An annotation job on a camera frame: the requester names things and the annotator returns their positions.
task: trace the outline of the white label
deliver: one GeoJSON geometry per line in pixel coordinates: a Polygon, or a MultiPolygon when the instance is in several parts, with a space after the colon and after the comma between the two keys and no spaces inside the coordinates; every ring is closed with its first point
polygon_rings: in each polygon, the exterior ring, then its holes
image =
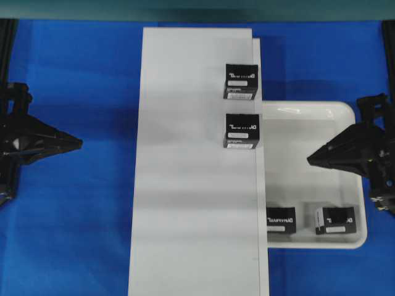
{"type": "Polygon", "coordinates": [[[326,233],[337,233],[337,232],[346,232],[346,228],[344,226],[334,226],[334,227],[326,228],[326,233]]]}
{"type": "Polygon", "coordinates": [[[322,226],[324,226],[323,210],[319,208],[315,211],[315,227],[321,228],[322,226]]]}
{"type": "Polygon", "coordinates": [[[248,83],[246,80],[229,80],[228,86],[247,86],[248,83]]]}
{"type": "Polygon", "coordinates": [[[267,226],[267,231],[284,232],[285,226],[267,226]]]}
{"type": "Polygon", "coordinates": [[[228,133],[228,138],[248,139],[247,133],[228,133]]]}
{"type": "Polygon", "coordinates": [[[228,144],[227,148],[251,149],[252,148],[252,144],[228,144]]]}
{"type": "Polygon", "coordinates": [[[251,100],[252,94],[241,94],[241,93],[228,93],[228,99],[230,100],[251,100]]]}

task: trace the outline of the white conveyor board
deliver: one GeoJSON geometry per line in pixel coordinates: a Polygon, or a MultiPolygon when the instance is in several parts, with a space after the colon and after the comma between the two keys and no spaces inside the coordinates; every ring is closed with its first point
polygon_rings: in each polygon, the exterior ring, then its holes
{"type": "Polygon", "coordinates": [[[251,35],[144,29],[129,295],[268,295],[262,142],[223,148],[226,113],[262,112],[222,99],[251,35]]]}

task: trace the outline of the small black cube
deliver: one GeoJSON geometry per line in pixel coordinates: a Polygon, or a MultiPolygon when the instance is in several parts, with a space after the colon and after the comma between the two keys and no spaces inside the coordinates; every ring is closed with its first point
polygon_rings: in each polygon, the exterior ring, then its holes
{"type": "Polygon", "coordinates": [[[267,232],[296,232],[295,208],[266,208],[267,232]]]}
{"type": "Polygon", "coordinates": [[[357,232],[354,208],[319,208],[315,212],[316,234],[357,232]]]}
{"type": "Polygon", "coordinates": [[[253,100],[258,90],[258,65],[226,65],[224,99],[253,100]]]}
{"type": "Polygon", "coordinates": [[[227,114],[224,148],[254,149],[258,142],[258,114],[227,114]]]}

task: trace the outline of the blue table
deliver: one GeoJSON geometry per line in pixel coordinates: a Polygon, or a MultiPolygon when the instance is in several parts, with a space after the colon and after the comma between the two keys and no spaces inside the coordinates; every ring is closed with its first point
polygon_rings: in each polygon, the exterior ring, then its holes
{"type": "MultiPolygon", "coordinates": [[[[20,22],[10,81],[29,84],[32,115],[84,146],[23,168],[0,209],[1,296],[127,294],[144,26],[202,25],[20,22]]],[[[359,117],[358,97],[388,93],[378,22],[204,27],[253,29],[267,100],[344,101],[359,117]]],[[[357,250],[271,249],[271,295],[394,295],[395,218],[368,198],[366,211],[357,250]]]]}

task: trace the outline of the plastic tray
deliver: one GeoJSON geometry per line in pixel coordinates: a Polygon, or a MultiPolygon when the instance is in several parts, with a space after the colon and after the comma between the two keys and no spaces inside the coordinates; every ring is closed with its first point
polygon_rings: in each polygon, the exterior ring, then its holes
{"type": "Polygon", "coordinates": [[[268,233],[273,248],[354,249],[367,237],[362,179],[310,166],[306,157],[355,123],[341,102],[265,101],[263,132],[267,207],[295,207],[296,233],[268,233]],[[319,207],[354,207],[357,232],[315,234],[319,207]]]}

